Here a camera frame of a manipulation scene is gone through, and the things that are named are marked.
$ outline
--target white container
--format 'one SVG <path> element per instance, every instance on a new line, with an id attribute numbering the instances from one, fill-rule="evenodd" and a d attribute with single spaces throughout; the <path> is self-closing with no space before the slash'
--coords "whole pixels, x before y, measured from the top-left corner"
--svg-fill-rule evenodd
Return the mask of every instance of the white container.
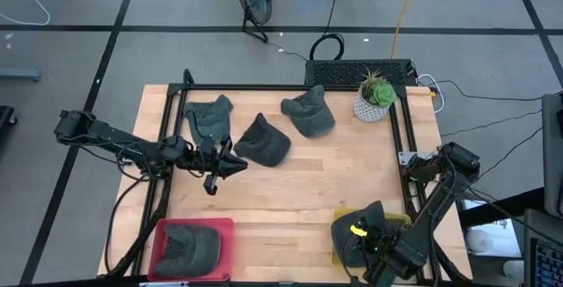
<path id="1" fill-rule="evenodd" d="M 368 101 L 366 101 L 366 99 L 364 99 L 362 96 L 362 87 L 363 85 L 360 86 L 360 89 L 358 90 L 358 94 L 356 94 L 354 99 L 355 116 L 357 116 L 358 119 L 367 123 L 372 123 L 383 119 L 384 115 L 387 113 L 387 110 L 389 110 L 390 106 L 389 107 L 374 106 Z"/>
<path id="2" fill-rule="evenodd" d="M 493 245 L 489 233 L 483 230 L 469 230 L 465 234 L 465 244 L 471 252 L 484 253 Z"/>
<path id="3" fill-rule="evenodd" d="M 524 283 L 524 261 L 507 261 L 502 266 L 504 276 L 515 283 Z"/>

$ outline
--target succulent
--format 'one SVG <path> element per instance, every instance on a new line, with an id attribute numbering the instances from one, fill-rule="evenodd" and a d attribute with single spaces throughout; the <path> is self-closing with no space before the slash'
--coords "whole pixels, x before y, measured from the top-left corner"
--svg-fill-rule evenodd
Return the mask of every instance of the succulent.
<path id="1" fill-rule="evenodd" d="M 364 75 L 366 79 L 362 83 L 362 96 L 374 106 L 388 107 L 397 99 L 393 86 L 384 78 L 379 77 L 381 72 L 371 72 Z"/>

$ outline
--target white cable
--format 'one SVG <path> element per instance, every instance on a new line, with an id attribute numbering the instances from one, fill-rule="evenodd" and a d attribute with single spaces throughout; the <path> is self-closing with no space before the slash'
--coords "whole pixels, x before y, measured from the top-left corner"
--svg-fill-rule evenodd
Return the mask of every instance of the white cable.
<path id="1" fill-rule="evenodd" d="M 41 4 L 41 2 L 39 2 L 39 0 L 35 0 L 35 2 L 45 12 L 45 14 L 47 14 L 47 20 L 45 21 L 45 23 L 21 22 L 21 21 L 18 21 L 16 19 L 8 18 L 7 16 L 3 15 L 2 13 L 0 13 L 0 17 L 5 18 L 5 19 L 9 20 L 10 22 L 13 22 L 13 23 L 16 23 L 16 24 L 21 24 L 21 25 L 46 26 L 51 21 L 51 14 L 49 14 L 49 12 L 45 9 L 45 7 L 43 7 L 43 4 Z"/>
<path id="2" fill-rule="evenodd" d="M 438 109 L 434 111 L 434 113 L 437 114 L 438 112 L 442 111 L 444 107 L 446 107 L 446 100 L 443 99 L 442 90 L 440 89 L 440 85 L 438 85 L 438 84 L 436 83 L 436 80 L 434 79 L 434 77 L 430 76 L 429 74 L 419 75 L 419 77 L 418 77 L 418 79 L 416 80 L 416 82 L 417 82 L 417 83 L 420 83 L 419 80 L 420 80 L 422 77 L 429 77 L 429 78 L 432 80 L 432 82 L 434 83 L 434 85 L 435 85 L 435 87 L 436 87 L 436 90 L 438 91 L 438 94 L 440 94 L 440 100 L 442 101 L 442 106 L 441 106 L 441 107 L 438 107 Z"/>

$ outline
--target potted plant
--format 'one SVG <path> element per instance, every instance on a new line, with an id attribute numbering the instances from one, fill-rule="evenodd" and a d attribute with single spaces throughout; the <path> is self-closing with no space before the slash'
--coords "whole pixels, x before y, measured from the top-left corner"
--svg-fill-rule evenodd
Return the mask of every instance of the potted plant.
<path id="1" fill-rule="evenodd" d="M 397 99 L 393 86 L 379 75 L 379 71 L 370 72 L 368 69 L 354 99 L 355 115 L 368 123 L 381 120 Z"/>

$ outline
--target fan stand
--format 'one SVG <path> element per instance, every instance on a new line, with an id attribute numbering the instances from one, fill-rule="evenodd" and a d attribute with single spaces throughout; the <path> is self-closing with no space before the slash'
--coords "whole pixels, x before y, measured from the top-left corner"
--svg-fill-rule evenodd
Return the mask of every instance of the fan stand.
<path id="1" fill-rule="evenodd" d="M 246 21 L 250 21 L 254 25 L 254 27 L 256 27 L 256 30 L 262 34 L 262 36 L 259 36 L 253 32 L 249 32 L 248 30 L 246 30 Z M 254 18 L 252 18 L 252 15 L 250 15 L 248 10 L 245 11 L 245 20 L 243 21 L 243 32 L 251 36 L 254 36 L 259 40 L 262 40 L 267 44 L 267 36 L 264 34 L 264 32 L 262 32 L 262 29 L 258 26 L 258 24 L 256 24 Z"/>

